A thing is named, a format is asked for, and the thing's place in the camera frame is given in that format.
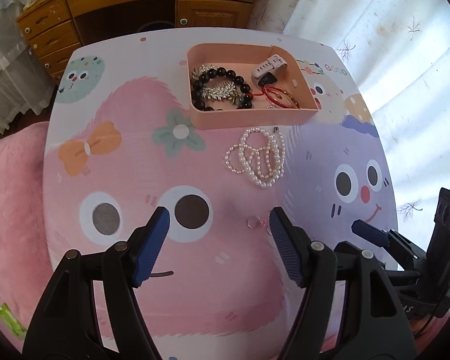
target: pearl necklace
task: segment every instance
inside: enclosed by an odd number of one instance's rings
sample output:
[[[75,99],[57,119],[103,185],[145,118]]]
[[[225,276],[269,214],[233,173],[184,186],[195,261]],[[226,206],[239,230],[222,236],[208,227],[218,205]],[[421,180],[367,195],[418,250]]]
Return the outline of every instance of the pearl necklace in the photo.
[[[247,145],[249,135],[254,132],[262,133],[268,139],[267,146],[257,149]],[[235,169],[230,164],[230,155],[235,149],[238,149],[238,159],[243,166],[242,170]],[[267,166],[266,174],[262,173],[260,159],[261,152],[265,152],[265,163]],[[239,175],[246,173],[260,188],[269,188],[274,185],[275,181],[284,175],[285,142],[282,133],[279,132],[278,127],[274,127],[274,133],[272,134],[267,132],[265,128],[248,128],[240,138],[240,143],[238,145],[233,145],[228,149],[224,159],[225,165],[233,173]]]

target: pink bed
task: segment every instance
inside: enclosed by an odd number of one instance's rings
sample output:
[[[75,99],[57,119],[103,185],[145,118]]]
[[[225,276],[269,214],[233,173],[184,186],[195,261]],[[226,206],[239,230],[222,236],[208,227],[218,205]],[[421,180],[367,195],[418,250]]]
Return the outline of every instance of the pink bed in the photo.
[[[0,330],[20,351],[25,329],[53,272],[42,200],[47,129],[48,122],[41,122],[0,139],[0,314],[10,310],[8,317],[0,316]],[[450,311],[418,339],[419,351],[449,315]],[[323,349],[334,345],[332,337]]]

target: pink storage box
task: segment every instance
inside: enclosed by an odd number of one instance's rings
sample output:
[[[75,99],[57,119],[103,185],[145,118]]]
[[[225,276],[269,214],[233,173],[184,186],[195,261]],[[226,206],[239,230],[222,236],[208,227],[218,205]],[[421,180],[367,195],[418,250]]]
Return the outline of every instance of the pink storage box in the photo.
[[[214,128],[301,125],[310,119],[318,107],[310,92],[310,87],[295,58],[277,46],[257,46],[237,43],[201,43],[191,47],[187,52],[189,73],[200,65],[210,64],[234,70],[250,85],[252,93],[261,93],[252,83],[251,72],[268,57],[278,54],[288,64],[285,73],[274,85],[285,89],[293,95],[300,109],[267,108],[272,104],[266,96],[254,96],[251,109],[236,109],[228,101],[209,102],[214,109],[222,111],[200,111],[192,104],[190,96],[191,121],[195,128],[210,130]]]

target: wooden desk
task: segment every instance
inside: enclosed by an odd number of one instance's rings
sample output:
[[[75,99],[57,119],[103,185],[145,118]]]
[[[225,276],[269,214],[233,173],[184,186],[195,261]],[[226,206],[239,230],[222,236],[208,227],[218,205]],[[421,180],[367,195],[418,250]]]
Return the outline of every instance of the wooden desk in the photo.
[[[245,28],[254,0],[38,0],[17,23],[59,83],[73,51],[165,21],[176,27]]]

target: red nose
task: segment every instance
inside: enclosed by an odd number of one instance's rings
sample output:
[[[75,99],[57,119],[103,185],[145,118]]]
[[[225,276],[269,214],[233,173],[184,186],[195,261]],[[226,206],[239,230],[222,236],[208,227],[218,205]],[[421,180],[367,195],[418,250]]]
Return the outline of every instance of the red nose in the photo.
[[[360,189],[360,197],[362,198],[362,202],[368,203],[370,200],[370,190],[368,189],[368,186],[364,185]]]

